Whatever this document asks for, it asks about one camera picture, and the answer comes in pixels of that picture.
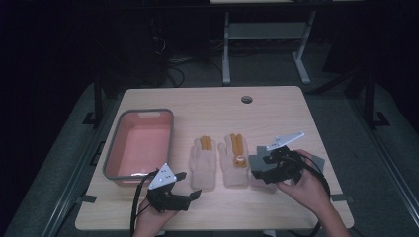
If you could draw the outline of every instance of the gray carpet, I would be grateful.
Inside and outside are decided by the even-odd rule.
[[[296,44],[290,42],[276,45],[275,50],[258,49],[258,53],[253,55],[231,57],[230,86],[296,85],[303,91],[309,91],[336,76],[321,71],[329,46],[310,44],[304,62],[312,83],[302,84],[291,57],[291,51],[295,47]],[[185,74],[185,82],[181,87],[221,86],[222,79],[218,70],[221,57],[213,57],[211,61],[212,63],[195,61],[176,66]],[[181,81],[178,71],[169,72],[176,81]],[[363,98],[355,101],[346,99],[343,96],[346,85],[347,82],[342,83],[321,96],[307,96],[306,99],[343,192],[353,199],[349,206],[355,218],[356,229],[351,229],[351,233],[353,236],[419,236],[418,226],[387,172],[381,153],[373,141],[372,132],[360,116],[358,106]],[[163,85],[171,86],[169,81]],[[68,212],[68,217],[62,219],[62,223],[56,222],[56,226],[61,226],[57,236],[128,236],[128,231],[77,230],[74,221],[80,205],[72,204],[89,184],[95,169],[89,165],[90,160],[95,157],[96,148],[101,141],[107,138],[120,100],[104,99],[104,120],[98,129],[93,129],[92,125],[81,124],[85,115],[94,111],[93,87],[86,89],[48,154],[6,236],[42,236],[50,223],[50,217],[54,215],[54,208],[65,204],[60,203],[63,199],[69,200],[69,203],[62,216]],[[416,172],[419,167],[418,134],[380,86],[377,86],[376,110],[384,113],[391,126],[378,127],[374,134],[379,135],[394,157],[412,192],[419,195],[419,172]],[[82,164],[82,169],[74,173],[77,164]],[[69,179],[74,177],[78,179],[74,192],[63,197],[64,188]],[[259,231],[166,234],[219,237],[262,235]],[[277,231],[277,236],[292,235],[286,231]],[[320,232],[318,236],[324,236],[324,233]]]

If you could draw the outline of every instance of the hole in table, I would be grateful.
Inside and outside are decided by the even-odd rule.
[[[253,98],[249,96],[244,96],[241,98],[241,102],[243,102],[244,104],[250,104],[253,102]]]

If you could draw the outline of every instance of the table leg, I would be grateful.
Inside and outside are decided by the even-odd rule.
[[[230,62],[228,60],[228,12],[225,13],[224,23],[224,55],[222,56],[222,85],[229,85],[230,79]]]
[[[299,77],[302,83],[309,84],[310,78],[308,77],[307,71],[305,70],[304,64],[302,63],[302,54],[304,53],[305,46],[307,45],[308,37],[310,36],[311,27],[314,22],[316,11],[311,11],[310,16],[305,24],[304,31],[302,33],[301,45],[298,51],[293,52],[293,61],[295,62],[296,69],[298,70]]]

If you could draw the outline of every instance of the finger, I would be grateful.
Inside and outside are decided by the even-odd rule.
[[[314,166],[314,164],[312,162],[312,157],[313,157],[312,154],[310,154],[310,153],[308,153],[308,152],[306,152],[304,150],[296,150],[295,152],[298,153],[299,155],[301,155],[302,157],[304,157],[305,164],[307,164],[307,165],[309,165],[311,167]]]
[[[282,191],[282,192],[286,193],[287,195],[289,195],[289,194],[291,193],[291,190],[292,190],[292,188],[293,188],[293,187],[291,187],[291,186],[287,185],[287,184],[286,184],[286,183],[284,183],[284,182],[278,182],[278,183],[277,183],[277,187],[278,187],[278,189],[279,189],[280,191]]]
[[[230,139],[231,139],[231,149],[233,151],[233,154],[234,156],[238,156],[239,153],[238,153],[238,146],[237,146],[237,138],[233,133],[231,133]]]
[[[221,160],[226,159],[226,157],[227,157],[227,151],[226,151],[226,148],[225,148],[224,143],[219,143],[218,144],[218,152],[219,152],[219,158]]]
[[[207,148],[207,137],[206,136],[202,136],[200,138],[200,144],[201,144],[201,148],[203,150],[208,150],[208,148]]]
[[[221,169],[226,169],[228,167],[227,161],[227,151],[225,148],[224,143],[218,144],[218,152],[219,152],[219,163],[221,164]]]
[[[313,157],[312,154],[310,154],[310,153],[308,153],[308,152],[306,152],[304,150],[301,150],[301,149],[296,150],[295,152],[298,153],[298,154],[300,154],[301,156],[305,156],[305,157],[308,157],[310,159],[312,159],[312,157]]]
[[[233,144],[232,144],[232,141],[231,141],[231,135],[227,135],[224,138],[224,140],[225,140],[225,156],[234,157]]]
[[[197,148],[197,150],[201,150],[201,149],[203,149],[203,147],[201,146],[201,139],[195,139],[194,140],[194,144],[195,144],[195,147]]]
[[[244,155],[243,154],[243,136],[238,134],[236,136],[236,143],[237,143],[237,155]]]
[[[207,150],[212,150],[212,142],[209,136],[207,136],[206,144],[207,144]]]

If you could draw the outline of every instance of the dark background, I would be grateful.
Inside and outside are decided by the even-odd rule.
[[[127,87],[158,87],[165,79],[166,58],[154,53],[150,33],[162,34],[173,48],[202,48],[208,39],[222,36],[215,30],[222,29],[219,12],[172,12],[150,28],[148,13],[91,8],[135,1],[103,2],[0,1],[0,234],[77,99],[98,76],[98,65],[107,68],[99,76],[108,97]],[[325,70],[344,73],[360,63],[371,68],[419,131],[417,10],[414,1],[389,0],[368,1],[357,11],[340,9],[339,14],[324,9],[311,40],[336,40]],[[207,56],[205,51],[198,55]]]

